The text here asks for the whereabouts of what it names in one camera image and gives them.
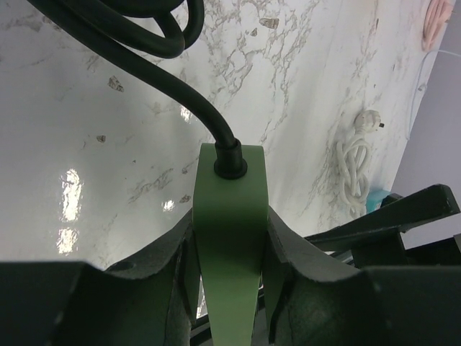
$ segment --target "gray wall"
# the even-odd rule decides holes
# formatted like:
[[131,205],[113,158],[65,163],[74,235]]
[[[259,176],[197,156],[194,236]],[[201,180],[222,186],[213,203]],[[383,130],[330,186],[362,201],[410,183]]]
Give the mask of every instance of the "gray wall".
[[[461,1],[455,5],[441,49],[461,53]],[[461,58],[438,53],[393,192],[410,195],[429,185],[450,186],[461,204]],[[416,247],[461,233],[452,216],[410,231],[405,246]]]

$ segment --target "pink cable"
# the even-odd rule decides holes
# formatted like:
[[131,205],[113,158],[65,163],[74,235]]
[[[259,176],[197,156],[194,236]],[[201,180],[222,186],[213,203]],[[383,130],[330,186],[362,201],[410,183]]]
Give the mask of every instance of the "pink cable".
[[423,50],[429,52],[445,22],[452,16],[453,5],[448,0],[431,0],[424,20]]

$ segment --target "black cord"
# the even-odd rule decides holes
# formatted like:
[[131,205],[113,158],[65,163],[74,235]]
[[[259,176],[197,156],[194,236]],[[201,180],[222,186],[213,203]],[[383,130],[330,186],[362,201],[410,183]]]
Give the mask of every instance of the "black cord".
[[[246,173],[240,142],[223,116],[199,92],[120,43],[162,58],[174,58],[200,35],[203,0],[187,0],[189,21],[182,32],[170,13],[184,0],[28,0],[71,36],[114,65],[170,96],[191,111],[216,140],[215,171],[226,179]],[[124,18],[152,17],[165,37]]]

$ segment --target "white marble table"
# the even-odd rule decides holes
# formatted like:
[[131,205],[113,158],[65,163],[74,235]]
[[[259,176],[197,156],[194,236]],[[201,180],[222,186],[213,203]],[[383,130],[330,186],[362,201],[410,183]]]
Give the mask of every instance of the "white marble table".
[[[264,146],[270,204],[305,236],[350,220],[334,146],[365,108],[385,123],[368,137],[369,178],[392,186],[428,3],[207,0],[192,48],[147,58],[205,95],[243,143]],[[191,208],[199,147],[211,141],[186,109],[25,0],[0,0],[0,116],[0,260],[106,267],[137,251]]]

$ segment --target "turquoise plastic object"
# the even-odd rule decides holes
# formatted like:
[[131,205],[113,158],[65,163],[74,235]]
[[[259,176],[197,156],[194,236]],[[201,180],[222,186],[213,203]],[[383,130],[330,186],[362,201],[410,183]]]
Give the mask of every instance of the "turquoise plastic object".
[[384,200],[390,194],[389,191],[378,190],[372,191],[367,197],[367,213],[371,213],[381,208],[382,200]]
[[251,346],[267,233],[264,150],[242,146],[246,175],[220,178],[215,147],[200,150],[192,206],[197,254],[214,346]]

